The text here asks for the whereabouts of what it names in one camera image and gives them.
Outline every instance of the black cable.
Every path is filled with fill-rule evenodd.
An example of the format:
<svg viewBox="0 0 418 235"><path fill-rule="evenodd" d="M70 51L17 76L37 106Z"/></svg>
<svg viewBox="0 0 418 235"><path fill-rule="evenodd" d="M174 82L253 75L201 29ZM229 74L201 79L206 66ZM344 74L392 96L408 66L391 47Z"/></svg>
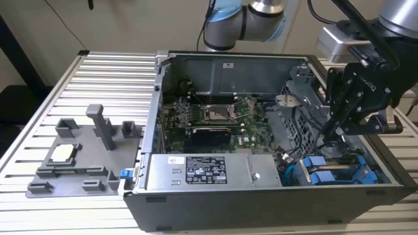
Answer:
<svg viewBox="0 0 418 235"><path fill-rule="evenodd" d="M314 10L314 6L313 6L313 0L308 0L308 7L309 7L309 11L312 12L313 16L316 17L317 20L320 20L322 23L325 24L336 24L337 22L328 20L326 18L322 18L316 10Z"/></svg>
<svg viewBox="0 0 418 235"><path fill-rule="evenodd" d="M338 6L340 10L347 14L351 21L355 23L360 31L367 35L367 38L372 42L373 46L377 48L379 54L387 60L389 64L389 69L397 70L400 68L400 58L385 39L380 36L377 30L372 27L365 17L361 15L349 0L333 0L334 4Z"/></svg>
<svg viewBox="0 0 418 235"><path fill-rule="evenodd" d="M210 16L212 16L212 14L214 12L216 3L217 3L217 0L209 0L208 13L205 15L205 21L204 21L202 29L201 29L201 32L200 32L198 41L197 41L197 51L200 51L200 42L201 42L202 34L204 34L204 39L205 39L205 27L208 26L208 23L209 23L209 20L210 20Z"/></svg>
<svg viewBox="0 0 418 235"><path fill-rule="evenodd" d="M409 109L408 112L407 112L407 116L409 116L409 115L412 114L412 112L413 112L413 110L415 110L415 107L416 107L416 105L412 105L412 106L411 106L411 109Z"/></svg>
<svg viewBox="0 0 418 235"><path fill-rule="evenodd" d="M61 17L58 11L54 9L54 7L51 6L51 4L49 3L47 0L45 0L45 2L49 4L50 8L53 9L54 13L57 14L57 16L59 17L61 19L61 22L63 23L65 27L67 28L67 30L70 31L70 33L73 34L73 36L78 39L79 43L82 44L82 46L85 47L85 49L87 50L87 47L86 45L83 44L82 40L79 39L79 37L75 35L75 33L71 31L71 29L69 28L63 18Z"/></svg>

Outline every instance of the warning label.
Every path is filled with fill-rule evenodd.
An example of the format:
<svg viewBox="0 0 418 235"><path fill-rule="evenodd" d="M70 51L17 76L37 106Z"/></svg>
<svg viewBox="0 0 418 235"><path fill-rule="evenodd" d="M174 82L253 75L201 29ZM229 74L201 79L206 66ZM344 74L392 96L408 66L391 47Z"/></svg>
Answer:
<svg viewBox="0 0 418 235"><path fill-rule="evenodd" d="M186 182L189 184L226 184L225 157L186 157Z"/></svg>

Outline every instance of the motherboard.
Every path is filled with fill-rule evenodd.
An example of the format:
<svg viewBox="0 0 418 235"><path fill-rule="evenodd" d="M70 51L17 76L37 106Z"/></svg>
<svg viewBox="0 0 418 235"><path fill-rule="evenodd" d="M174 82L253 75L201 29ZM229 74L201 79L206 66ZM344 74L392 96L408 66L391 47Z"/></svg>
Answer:
<svg viewBox="0 0 418 235"><path fill-rule="evenodd" d="M236 95L233 103L217 104L217 100L208 102L189 96L166 104L166 153L276 153L277 144L258 99Z"/></svg>

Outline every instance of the slotted metal surface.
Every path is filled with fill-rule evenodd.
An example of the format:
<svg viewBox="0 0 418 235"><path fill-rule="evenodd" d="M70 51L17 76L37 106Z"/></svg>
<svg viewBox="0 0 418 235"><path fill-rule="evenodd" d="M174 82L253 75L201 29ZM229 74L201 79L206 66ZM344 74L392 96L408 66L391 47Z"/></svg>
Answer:
<svg viewBox="0 0 418 235"><path fill-rule="evenodd" d="M14 235L146 234L119 196L27 199L25 192L57 135L62 117L91 124L85 111L105 105L114 124L134 120L146 125L154 83L154 55L91 52L73 63L23 134L0 160L0 231ZM405 124L400 135L381 135L411 175L418 181L418 130ZM189 234L418 234L418 194L392 206L380 206L348 225L189 231Z"/></svg>

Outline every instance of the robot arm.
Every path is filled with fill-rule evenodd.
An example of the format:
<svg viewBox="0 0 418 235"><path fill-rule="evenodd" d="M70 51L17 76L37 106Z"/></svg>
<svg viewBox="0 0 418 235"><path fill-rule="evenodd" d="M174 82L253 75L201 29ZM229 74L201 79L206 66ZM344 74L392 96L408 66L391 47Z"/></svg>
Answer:
<svg viewBox="0 0 418 235"><path fill-rule="evenodd" d="M381 17L371 21L349 0L332 1L351 20L324 27L318 47L332 62L349 64L344 70L329 70L330 113L322 133L329 141L342 134L401 133L393 108L418 82L418 0L387 0ZM213 3L205 36L210 51L233 49L237 40L264 42L281 34L282 0L253 0L245 7L240 0Z"/></svg>
<svg viewBox="0 0 418 235"><path fill-rule="evenodd" d="M242 6L241 0L213 0L213 12L205 29L209 51L228 51L237 40L269 42L284 29L286 18L284 0L253 0Z"/></svg>
<svg viewBox="0 0 418 235"><path fill-rule="evenodd" d="M330 141L341 134L401 133L393 109L418 82L418 0L387 0L371 21L348 0L333 2L351 20L324 28L318 47L330 61L349 64L329 70L330 119L322 133Z"/></svg>

